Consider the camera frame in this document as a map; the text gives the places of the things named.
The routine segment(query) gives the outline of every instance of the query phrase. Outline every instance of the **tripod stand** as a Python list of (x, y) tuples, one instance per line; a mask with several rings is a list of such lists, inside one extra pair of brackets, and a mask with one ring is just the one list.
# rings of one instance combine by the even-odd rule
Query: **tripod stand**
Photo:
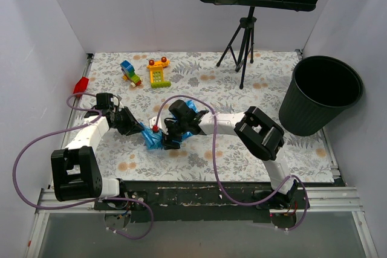
[[(234, 59), (235, 65), (236, 65), (235, 71), (239, 72), (241, 67), (243, 66), (242, 79), (241, 79), (241, 84), (239, 86), (240, 89), (243, 89), (243, 81), (244, 81), (244, 74), (246, 71), (246, 63), (247, 63), (247, 58), (249, 57), (250, 52), (251, 52), (250, 63), (254, 62), (254, 59), (253, 59), (253, 54), (254, 54), (254, 48), (253, 48), (254, 47), (254, 24), (256, 22), (256, 18), (253, 17), (254, 9), (255, 9), (255, 7), (251, 6), (250, 10), (249, 10), (249, 15), (246, 18), (241, 18), (239, 20), (238, 28), (236, 29), (229, 44), (227, 45), (226, 49), (224, 50), (219, 62), (216, 64), (216, 66), (220, 66), (220, 63), (222, 62), (226, 53), (229, 50), (231, 51), (231, 55)], [(240, 30), (242, 28), (244, 29), (244, 33), (243, 33), (243, 38), (242, 38), (241, 49), (239, 51), (239, 56), (238, 56), (238, 60), (237, 60), (235, 57), (235, 54), (234, 54), (234, 50), (232, 49), (232, 43), (234, 42), (236, 36), (238, 35), (238, 33), (240, 32)]]

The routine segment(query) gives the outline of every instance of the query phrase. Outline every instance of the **yellow toy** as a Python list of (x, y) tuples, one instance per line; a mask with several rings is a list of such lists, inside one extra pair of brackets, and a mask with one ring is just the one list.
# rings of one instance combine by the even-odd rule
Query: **yellow toy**
[(166, 57), (162, 57), (161, 60), (155, 62), (149, 60), (149, 65), (146, 66), (151, 74), (151, 86), (152, 88), (170, 87), (170, 81), (164, 81), (163, 68), (169, 65), (169, 60)]

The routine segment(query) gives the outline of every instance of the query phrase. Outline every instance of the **white wall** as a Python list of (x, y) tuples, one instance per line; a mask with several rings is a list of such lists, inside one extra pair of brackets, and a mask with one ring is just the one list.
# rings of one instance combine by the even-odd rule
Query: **white wall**
[(307, 56), (336, 57), (363, 79), (362, 100), (328, 130), (345, 180), (359, 190), (380, 257), (387, 257), (386, 48), (386, 0), (329, 0), (305, 47)]
[[(30, 140), (67, 125), (65, 100), (86, 55), (56, 0), (0, 0), (0, 257), (23, 257), (34, 209), (17, 196), (13, 161)], [(49, 183), (52, 150), (63, 136), (28, 150), (18, 170), (33, 202)]]
[[(88, 53), (222, 51), (248, 7), (200, 0), (58, 0)], [(327, 0), (312, 12), (257, 8), (257, 48), (303, 48)]]

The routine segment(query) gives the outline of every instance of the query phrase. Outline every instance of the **tripod leg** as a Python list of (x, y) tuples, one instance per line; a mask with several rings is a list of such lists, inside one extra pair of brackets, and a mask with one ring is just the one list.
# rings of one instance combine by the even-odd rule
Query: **tripod leg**
[(250, 42), (250, 32), (251, 28), (247, 29), (249, 31), (249, 34), (247, 35), (247, 40), (246, 40), (246, 50), (244, 52), (244, 59), (243, 59), (243, 69), (242, 69), (242, 79), (241, 79), (241, 84), (239, 86), (240, 89), (243, 89), (243, 81), (244, 81), (244, 73), (246, 72), (246, 63), (247, 63), (247, 58), (249, 57), (249, 42)]
[(253, 59), (253, 55), (254, 55), (254, 27), (252, 27), (252, 48), (251, 48), (251, 51), (252, 51), (252, 56), (251, 56), (251, 59), (250, 59), (250, 63), (253, 63), (254, 62), (254, 59)]
[(245, 28), (244, 33), (243, 33), (241, 49), (239, 51), (239, 56), (238, 56), (238, 63), (236, 64), (236, 68), (235, 68), (236, 72), (239, 72), (239, 70), (241, 69), (242, 56), (243, 56), (244, 50), (245, 49), (247, 51), (249, 50), (249, 40), (247, 40), (247, 39), (250, 39), (250, 29), (249, 28)]
[(241, 25), (238, 26), (238, 28), (236, 29), (236, 32), (234, 33), (234, 35), (232, 36), (229, 44), (227, 45), (227, 48), (224, 50), (222, 56), (220, 57), (220, 60), (219, 62), (216, 63), (216, 66), (220, 66), (220, 63), (222, 62), (224, 56), (227, 54), (229, 48), (231, 48), (231, 44), (233, 43), (233, 41), (235, 40), (236, 36), (238, 35), (239, 31), (241, 30)]

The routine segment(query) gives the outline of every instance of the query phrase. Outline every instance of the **green lego block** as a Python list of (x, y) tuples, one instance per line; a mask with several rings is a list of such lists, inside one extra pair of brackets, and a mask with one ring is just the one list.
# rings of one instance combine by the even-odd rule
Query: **green lego block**
[(153, 72), (153, 82), (161, 82), (161, 72)]
[(131, 80), (133, 83), (137, 84), (137, 82), (140, 81), (140, 77), (134, 74), (134, 76), (131, 77)]
[(162, 88), (162, 87), (170, 87), (171, 83), (170, 81), (163, 81), (163, 82), (154, 82), (151, 83), (152, 88)]

